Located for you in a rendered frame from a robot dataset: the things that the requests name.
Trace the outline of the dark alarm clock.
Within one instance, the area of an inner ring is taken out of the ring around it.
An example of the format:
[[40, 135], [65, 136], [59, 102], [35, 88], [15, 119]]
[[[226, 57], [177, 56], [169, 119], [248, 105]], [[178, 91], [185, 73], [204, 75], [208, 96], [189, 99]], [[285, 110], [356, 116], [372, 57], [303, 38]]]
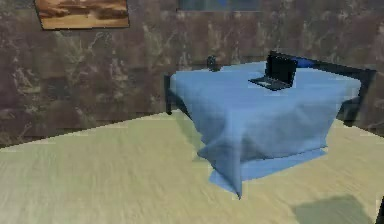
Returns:
[[218, 72], [220, 70], [220, 66], [217, 64], [216, 57], [214, 55], [210, 55], [206, 60], [207, 68], [211, 72]]

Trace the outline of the black bed with blue blanket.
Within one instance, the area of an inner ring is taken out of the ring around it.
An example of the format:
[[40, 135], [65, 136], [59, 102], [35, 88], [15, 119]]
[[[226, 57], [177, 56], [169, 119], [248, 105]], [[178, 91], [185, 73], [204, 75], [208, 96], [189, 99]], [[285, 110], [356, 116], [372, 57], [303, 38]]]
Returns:
[[247, 180], [323, 156], [337, 117], [355, 122], [375, 71], [312, 61], [278, 91], [250, 82], [264, 76], [267, 60], [164, 76], [166, 108], [192, 120], [212, 182], [242, 195]]

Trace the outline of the black laptop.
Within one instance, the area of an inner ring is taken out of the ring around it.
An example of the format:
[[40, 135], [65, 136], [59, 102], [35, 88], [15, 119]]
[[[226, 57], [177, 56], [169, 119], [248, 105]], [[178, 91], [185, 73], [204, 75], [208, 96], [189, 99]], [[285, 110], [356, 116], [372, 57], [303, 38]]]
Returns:
[[261, 78], [250, 79], [250, 82], [271, 91], [278, 91], [293, 86], [297, 69], [295, 60], [281, 56], [267, 57], [265, 74]]

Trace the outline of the blue pillow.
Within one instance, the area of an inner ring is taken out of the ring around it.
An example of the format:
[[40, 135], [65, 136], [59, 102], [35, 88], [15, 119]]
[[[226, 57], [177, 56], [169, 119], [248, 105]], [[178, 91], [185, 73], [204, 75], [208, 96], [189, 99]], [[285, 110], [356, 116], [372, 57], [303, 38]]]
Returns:
[[297, 62], [298, 68], [313, 68], [315, 66], [315, 62], [310, 59], [297, 57], [295, 61]]

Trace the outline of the brown framed wall picture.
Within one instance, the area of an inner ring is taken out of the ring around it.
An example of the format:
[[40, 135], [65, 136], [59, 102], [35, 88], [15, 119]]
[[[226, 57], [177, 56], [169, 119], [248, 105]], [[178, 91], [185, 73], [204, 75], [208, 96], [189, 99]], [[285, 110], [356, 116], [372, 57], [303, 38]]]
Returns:
[[125, 28], [127, 0], [34, 0], [44, 30]]

